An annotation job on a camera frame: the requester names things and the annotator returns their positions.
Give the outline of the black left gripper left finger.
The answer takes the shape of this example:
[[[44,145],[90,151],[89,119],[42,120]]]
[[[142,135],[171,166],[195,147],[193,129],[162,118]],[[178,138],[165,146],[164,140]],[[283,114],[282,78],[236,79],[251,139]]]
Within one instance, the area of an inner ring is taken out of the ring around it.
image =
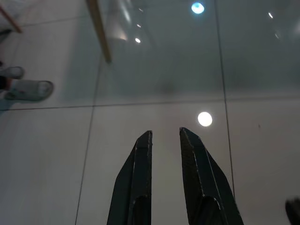
[[[115,180],[108,225],[151,224],[152,132],[146,131]]]

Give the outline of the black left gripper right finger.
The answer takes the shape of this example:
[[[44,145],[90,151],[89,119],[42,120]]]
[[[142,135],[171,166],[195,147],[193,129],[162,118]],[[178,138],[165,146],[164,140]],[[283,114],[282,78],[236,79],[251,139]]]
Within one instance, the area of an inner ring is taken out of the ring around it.
[[[190,225],[241,225],[231,187],[200,137],[180,128],[182,177]]]

